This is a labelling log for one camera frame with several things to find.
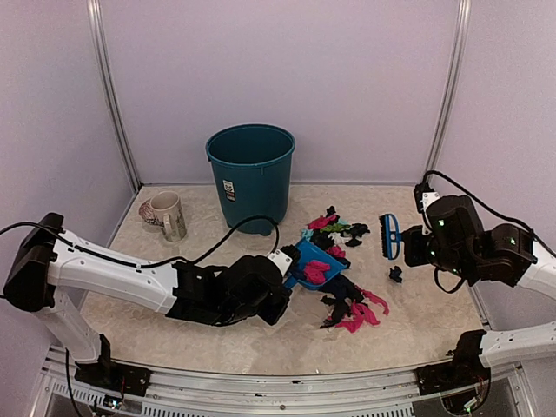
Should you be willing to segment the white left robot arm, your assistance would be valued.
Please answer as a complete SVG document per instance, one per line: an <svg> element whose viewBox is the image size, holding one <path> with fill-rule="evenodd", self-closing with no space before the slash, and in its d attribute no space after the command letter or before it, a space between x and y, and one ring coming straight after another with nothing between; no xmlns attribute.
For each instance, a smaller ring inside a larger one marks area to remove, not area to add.
<svg viewBox="0 0 556 417"><path fill-rule="evenodd" d="M290 290L283 281L297 263L296 248L274 246L267 255L244 255L230 266L201 266L175 256L146 261L92 244L63 227L63 217L17 222L29 228L3 286L13 307L36 315L79 366L105 387L122 377L109 342L82 318L66 291L83 289L128 301L178 321L226 327L258 316L281 318Z"/></svg>

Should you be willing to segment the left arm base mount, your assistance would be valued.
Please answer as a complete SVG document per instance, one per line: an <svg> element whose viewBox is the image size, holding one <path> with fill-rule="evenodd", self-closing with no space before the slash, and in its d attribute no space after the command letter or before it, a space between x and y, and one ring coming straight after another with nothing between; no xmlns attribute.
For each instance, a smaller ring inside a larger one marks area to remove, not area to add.
<svg viewBox="0 0 556 417"><path fill-rule="evenodd" d="M96 362L90 364L77 362L75 379L94 387L118 391L122 395L144 397L149 386L151 371L145 367L113 361L108 339L103 334L100 334L99 338L101 350Z"/></svg>

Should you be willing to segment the blue hand brush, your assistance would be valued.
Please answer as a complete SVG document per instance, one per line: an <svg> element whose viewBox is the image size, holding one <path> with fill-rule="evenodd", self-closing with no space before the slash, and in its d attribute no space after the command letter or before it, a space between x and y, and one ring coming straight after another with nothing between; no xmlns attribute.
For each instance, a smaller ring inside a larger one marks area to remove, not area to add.
<svg viewBox="0 0 556 417"><path fill-rule="evenodd" d="M402 242L399 223L394 214L387 213L379 217L381 225L382 255L389 261L396 260L400 255Z"/></svg>

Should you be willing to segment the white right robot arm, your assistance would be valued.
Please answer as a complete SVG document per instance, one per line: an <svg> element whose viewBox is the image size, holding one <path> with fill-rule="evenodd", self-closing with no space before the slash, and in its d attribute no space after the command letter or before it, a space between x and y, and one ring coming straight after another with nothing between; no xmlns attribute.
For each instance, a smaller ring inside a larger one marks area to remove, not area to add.
<svg viewBox="0 0 556 417"><path fill-rule="evenodd" d="M555 320L555 300L533 290L487 281L447 295L435 286L432 267L408 268L402 260L395 263L404 270L401 308L412 323L400 337L402 354L409 357L400 362L402 366L442 360L463 332L481 328L475 295L496 331L508 333Z"/></svg>

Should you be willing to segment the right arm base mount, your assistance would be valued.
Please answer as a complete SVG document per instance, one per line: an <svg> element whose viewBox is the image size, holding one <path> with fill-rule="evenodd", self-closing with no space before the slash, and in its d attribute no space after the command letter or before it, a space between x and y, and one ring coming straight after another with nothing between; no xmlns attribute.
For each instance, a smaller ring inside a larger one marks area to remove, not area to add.
<svg viewBox="0 0 556 417"><path fill-rule="evenodd" d="M471 386L491 378L491 370L480 361L480 344L485 330L465 332L458 340L450 361L414 370L420 395L437 394Z"/></svg>

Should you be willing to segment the blue plastic dustpan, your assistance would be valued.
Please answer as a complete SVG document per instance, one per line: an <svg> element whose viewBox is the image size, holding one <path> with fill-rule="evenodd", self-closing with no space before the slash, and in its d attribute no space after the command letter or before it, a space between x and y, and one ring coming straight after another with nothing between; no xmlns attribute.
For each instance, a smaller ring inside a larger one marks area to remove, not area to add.
<svg viewBox="0 0 556 417"><path fill-rule="evenodd" d="M295 247L300 257L286 275L283 283L286 289L299 284L307 290L320 290L346 268L344 263L306 239L299 240Z"/></svg>

